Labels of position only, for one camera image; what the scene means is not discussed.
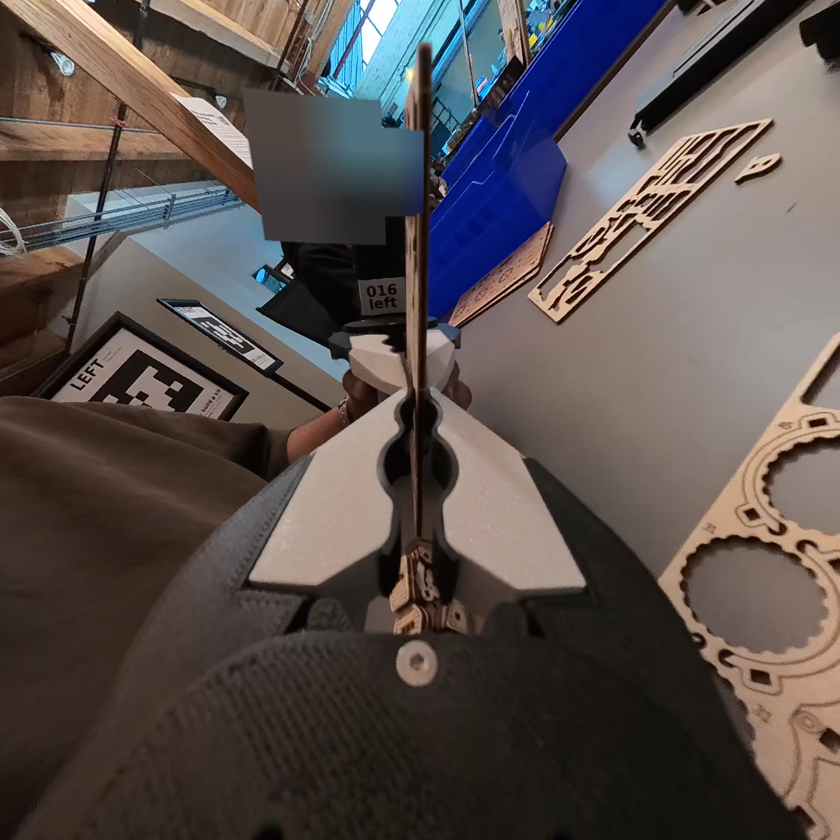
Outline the person's left forearm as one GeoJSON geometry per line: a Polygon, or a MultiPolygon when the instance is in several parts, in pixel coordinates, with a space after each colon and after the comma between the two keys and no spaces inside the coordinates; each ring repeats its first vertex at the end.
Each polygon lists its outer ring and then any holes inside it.
{"type": "Polygon", "coordinates": [[[327,413],[292,430],[287,439],[287,458],[291,465],[330,441],[344,429],[341,411],[334,407],[327,413]]]}

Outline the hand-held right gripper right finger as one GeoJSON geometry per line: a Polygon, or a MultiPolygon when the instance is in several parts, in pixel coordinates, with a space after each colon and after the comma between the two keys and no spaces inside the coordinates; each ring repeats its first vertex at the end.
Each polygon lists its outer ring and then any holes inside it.
{"type": "Polygon", "coordinates": [[[471,617],[501,603],[585,593],[585,577],[525,458],[432,392],[434,578],[471,617]]]}

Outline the small loose wooden piece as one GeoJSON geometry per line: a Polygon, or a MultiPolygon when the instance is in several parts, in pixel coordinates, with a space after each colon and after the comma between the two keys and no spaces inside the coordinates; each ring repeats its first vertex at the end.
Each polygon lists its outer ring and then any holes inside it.
{"type": "Polygon", "coordinates": [[[772,153],[754,157],[734,179],[736,185],[742,185],[777,170],[783,162],[781,153],[772,153]]]}

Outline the blue plastic bin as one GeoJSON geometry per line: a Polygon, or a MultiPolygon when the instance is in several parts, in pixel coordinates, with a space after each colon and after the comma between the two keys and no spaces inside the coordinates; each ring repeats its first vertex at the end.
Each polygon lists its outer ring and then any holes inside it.
{"type": "Polygon", "coordinates": [[[479,118],[443,173],[448,192],[430,218],[430,316],[449,312],[551,220],[566,167],[556,130],[665,6],[578,2],[479,118]]]}

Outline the small framed marker poster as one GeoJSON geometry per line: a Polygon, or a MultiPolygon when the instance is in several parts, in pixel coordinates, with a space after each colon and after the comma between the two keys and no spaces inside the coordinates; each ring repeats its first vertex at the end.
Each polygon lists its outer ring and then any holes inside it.
{"type": "Polygon", "coordinates": [[[264,376],[271,377],[284,364],[280,358],[237,330],[198,300],[157,298],[157,302],[211,339],[216,346],[247,363],[264,376]]]}

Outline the wooden beam structure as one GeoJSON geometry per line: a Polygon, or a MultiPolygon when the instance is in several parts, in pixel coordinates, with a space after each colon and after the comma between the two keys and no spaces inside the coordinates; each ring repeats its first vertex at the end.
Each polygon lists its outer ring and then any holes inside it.
{"type": "Polygon", "coordinates": [[[340,367],[257,312],[278,264],[245,164],[184,103],[243,129],[277,56],[198,2],[2,2],[2,393],[46,382],[116,310],[219,364],[158,298],[198,298],[330,401],[340,367]]]}

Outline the stack of wooden sheets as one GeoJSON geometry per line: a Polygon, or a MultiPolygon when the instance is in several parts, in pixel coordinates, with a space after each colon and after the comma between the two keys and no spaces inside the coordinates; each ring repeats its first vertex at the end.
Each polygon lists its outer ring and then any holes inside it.
{"type": "Polygon", "coordinates": [[[452,311],[448,324],[462,328],[470,320],[494,306],[499,300],[511,294],[520,286],[536,277],[553,235],[554,225],[548,222],[509,257],[500,262],[487,275],[469,288],[460,297],[452,311]]]}

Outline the person's left hand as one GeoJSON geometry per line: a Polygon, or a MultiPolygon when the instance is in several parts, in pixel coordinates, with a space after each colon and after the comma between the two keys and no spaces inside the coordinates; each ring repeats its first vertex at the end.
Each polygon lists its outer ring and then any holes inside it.
{"type": "MultiPolygon", "coordinates": [[[[347,427],[378,405],[379,393],[372,385],[363,382],[362,379],[354,375],[351,371],[345,372],[342,379],[342,386],[345,391],[345,397],[342,399],[339,409],[342,414],[343,425],[347,427]]],[[[465,410],[472,403],[472,392],[467,384],[461,381],[459,364],[457,362],[443,390],[443,394],[465,410]]]]}

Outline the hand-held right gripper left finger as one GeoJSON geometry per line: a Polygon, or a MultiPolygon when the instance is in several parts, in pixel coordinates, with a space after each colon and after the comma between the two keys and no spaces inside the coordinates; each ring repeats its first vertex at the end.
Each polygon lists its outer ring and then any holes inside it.
{"type": "Polygon", "coordinates": [[[249,581],[337,599],[385,595],[402,547],[403,405],[387,397],[310,456],[249,581]]]}

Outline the black object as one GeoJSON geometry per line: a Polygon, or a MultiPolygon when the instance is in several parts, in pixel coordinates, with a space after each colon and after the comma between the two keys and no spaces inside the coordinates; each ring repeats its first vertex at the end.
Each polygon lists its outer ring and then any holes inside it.
{"type": "Polygon", "coordinates": [[[839,52],[839,5],[823,9],[799,23],[801,41],[804,46],[816,46],[825,59],[838,56],[839,52]]]}

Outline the emptied wooden parts frame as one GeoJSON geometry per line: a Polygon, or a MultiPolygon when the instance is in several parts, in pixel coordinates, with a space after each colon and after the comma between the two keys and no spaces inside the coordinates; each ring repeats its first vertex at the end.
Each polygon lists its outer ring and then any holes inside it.
{"type": "Polygon", "coordinates": [[[556,323],[567,319],[774,123],[742,122],[676,141],[530,291],[530,301],[556,323]]]}

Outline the white paper notice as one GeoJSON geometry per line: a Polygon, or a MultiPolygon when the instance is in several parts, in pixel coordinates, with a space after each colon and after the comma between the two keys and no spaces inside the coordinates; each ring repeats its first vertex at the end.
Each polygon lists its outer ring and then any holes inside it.
{"type": "Polygon", "coordinates": [[[216,138],[229,148],[250,170],[253,170],[253,160],[247,137],[210,102],[201,98],[177,96],[173,98],[183,105],[198,121],[205,126],[216,138]]]}

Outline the wooden robot model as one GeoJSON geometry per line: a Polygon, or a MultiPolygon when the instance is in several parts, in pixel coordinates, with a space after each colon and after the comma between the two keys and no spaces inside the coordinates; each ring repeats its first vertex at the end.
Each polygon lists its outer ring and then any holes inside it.
{"type": "Polygon", "coordinates": [[[416,538],[405,547],[389,595],[394,615],[392,633],[396,636],[469,633],[469,616],[463,604],[456,599],[445,603],[440,594],[433,559],[433,544],[428,540],[416,538]]]}

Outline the wooden puzzle sheet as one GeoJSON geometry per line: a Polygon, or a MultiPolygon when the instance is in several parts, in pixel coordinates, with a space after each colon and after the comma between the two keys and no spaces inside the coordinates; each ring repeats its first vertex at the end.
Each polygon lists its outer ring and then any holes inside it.
{"type": "Polygon", "coordinates": [[[416,48],[413,81],[404,111],[407,128],[422,135],[421,211],[413,217],[406,218],[406,375],[413,409],[408,443],[413,506],[412,524],[406,527],[406,554],[411,554],[424,539],[423,462],[428,398],[426,360],[432,66],[431,44],[419,44],[416,48]]]}

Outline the large framed marker poster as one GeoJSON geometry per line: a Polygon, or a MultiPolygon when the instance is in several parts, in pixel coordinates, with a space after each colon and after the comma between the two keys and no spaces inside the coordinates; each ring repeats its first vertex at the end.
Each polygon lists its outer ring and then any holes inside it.
{"type": "Polygon", "coordinates": [[[35,396],[228,421],[249,392],[117,311],[35,396]]]}

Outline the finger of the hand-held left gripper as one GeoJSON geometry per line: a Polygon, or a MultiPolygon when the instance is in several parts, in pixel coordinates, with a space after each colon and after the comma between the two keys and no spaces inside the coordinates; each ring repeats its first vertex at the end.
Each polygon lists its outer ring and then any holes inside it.
{"type": "Polygon", "coordinates": [[[459,329],[435,327],[427,331],[427,386],[443,391],[455,368],[459,329]]]}
{"type": "Polygon", "coordinates": [[[350,372],[378,392],[408,389],[404,355],[387,342],[382,333],[350,336],[350,372]]]}

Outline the black metal stand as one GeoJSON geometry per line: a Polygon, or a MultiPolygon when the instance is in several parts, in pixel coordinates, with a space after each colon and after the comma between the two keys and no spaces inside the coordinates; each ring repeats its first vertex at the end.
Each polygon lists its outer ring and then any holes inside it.
{"type": "Polygon", "coordinates": [[[724,73],[804,1],[739,1],[701,36],[637,101],[628,139],[638,149],[647,136],[702,88],[724,73]]]}

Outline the wooden sheet with gear holes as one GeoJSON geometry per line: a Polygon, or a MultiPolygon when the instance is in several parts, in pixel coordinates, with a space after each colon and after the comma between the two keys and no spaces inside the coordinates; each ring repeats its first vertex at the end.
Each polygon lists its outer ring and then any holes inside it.
{"type": "Polygon", "coordinates": [[[781,456],[838,438],[838,409],[816,404],[838,368],[838,347],[836,334],[658,579],[700,655],[744,705],[756,764],[807,838],[839,837],[838,536],[786,517],[772,503],[766,479],[781,456]],[[826,615],[802,647],[753,653],[698,619],[686,593],[689,563],[732,539],[778,549],[812,575],[826,615]]]}

